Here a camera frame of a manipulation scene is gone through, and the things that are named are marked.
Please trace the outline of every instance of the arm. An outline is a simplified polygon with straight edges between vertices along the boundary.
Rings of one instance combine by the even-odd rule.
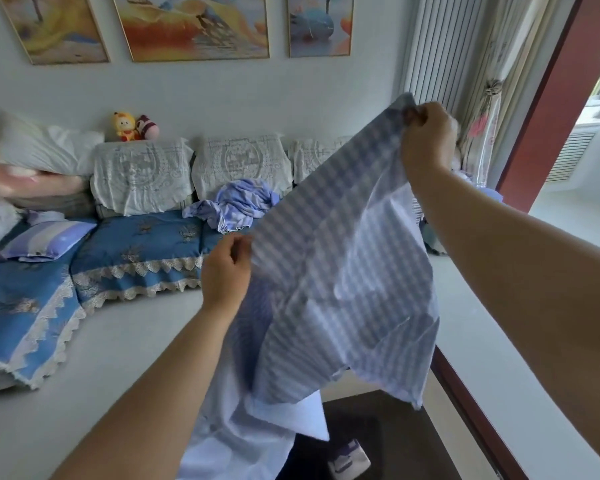
[[[176,478],[250,275],[250,240],[225,237],[205,260],[199,313],[98,421],[52,480]]]
[[[405,132],[402,159],[427,221],[544,389],[600,455],[600,248],[451,174],[454,122],[437,103],[421,112]]]

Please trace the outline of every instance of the framed painting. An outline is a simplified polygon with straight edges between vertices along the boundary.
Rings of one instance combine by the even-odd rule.
[[[135,62],[264,59],[265,0],[114,0]]]
[[[0,0],[33,65],[109,62],[89,0]]]
[[[287,0],[289,55],[351,55],[353,0]]]

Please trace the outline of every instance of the striped pillow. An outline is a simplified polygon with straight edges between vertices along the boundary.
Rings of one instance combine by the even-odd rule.
[[[18,261],[55,261],[94,227],[96,224],[90,222],[42,222],[10,241],[1,254],[5,259],[17,258]]]

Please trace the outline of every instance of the hand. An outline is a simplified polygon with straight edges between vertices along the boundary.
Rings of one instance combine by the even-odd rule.
[[[456,150],[457,122],[437,102],[407,110],[402,163],[411,184],[440,169],[448,171]]]
[[[202,307],[233,319],[251,278],[251,236],[231,233],[222,238],[206,257],[201,278]]]

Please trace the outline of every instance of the painting frame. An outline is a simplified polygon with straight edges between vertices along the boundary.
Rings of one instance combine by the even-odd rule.
[[[85,4],[86,4],[86,8],[88,10],[88,13],[91,17],[91,21],[93,22],[93,28],[95,29],[95,34],[98,37],[97,43],[102,47],[102,52],[104,55],[104,58],[102,60],[75,60],[75,61],[67,61],[67,60],[58,60],[58,61],[40,61],[40,62],[36,62],[32,56],[32,53],[30,53],[29,49],[27,48],[25,41],[22,39],[18,28],[16,27],[16,24],[14,23],[14,20],[12,19],[12,14],[9,11],[9,7],[8,7],[8,3],[5,2],[5,0],[0,0],[0,6],[2,7],[2,11],[5,15],[5,17],[7,18],[7,20],[9,21],[9,24],[11,25],[11,28],[13,29],[18,42],[20,43],[20,46],[22,47],[25,55],[27,56],[27,58],[29,59],[29,62],[31,63],[31,65],[33,66],[65,66],[65,65],[83,65],[83,64],[108,64],[110,62],[112,62],[111,60],[111,55],[109,54],[109,51],[107,49],[107,44],[104,41],[104,37],[102,36],[102,31],[100,30],[100,26],[98,24],[98,20],[96,18],[95,13],[93,12],[93,6],[91,5],[91,0],[84,0]]]
[[[287,40],[288,40],[288,55],[291,59],[302,59],[307,57],[350,57],[353,45],[353,19],[355,12],[356,0],[351,0],[351,14],[349,19],[349,49],[346,54],[303,54],[294,55],[294,41],[292,40],[292,22],[291,22],[291,0],[287,0]]]
[[[122,28],[122,33],[125,37],[125,41],[127,42],[127,47],[129,49],[129,54],[131,55],[131,60],[134,63],[173,63],[173,62],[208,62],[208,61],[235,61],[235,60],[262,60],[262,59],[270,59],[271,58],[271,41],[269,38],[269,14],[267,12],[267,0],[262,0],[262,10],[263,10],[263,15],[264,15],[264,28],[265,28],[265,33],[264,33],[264,37],[266,38],[267,41],[267,46],[266,46],[266,54],[263,55],[259,55],[259,56],[254,56],[254,57],[198,57],[198,58],[191,58],[191,57],[175,57],[172,59],[139,59],[136,57],[135,53],[134,53],[134,48],[132,47],[132,43],[129,40],[129,35],[127,33],[127,30],[125,30],[125,24],[123,21],[123,17],[121,15],[120,12],[120,6],[118,5],[118,1],[117,0],[112,0],[113,1],[113,5],[116,9],[116,14],[118,15],[118,20],[120,21],[120,27]]]

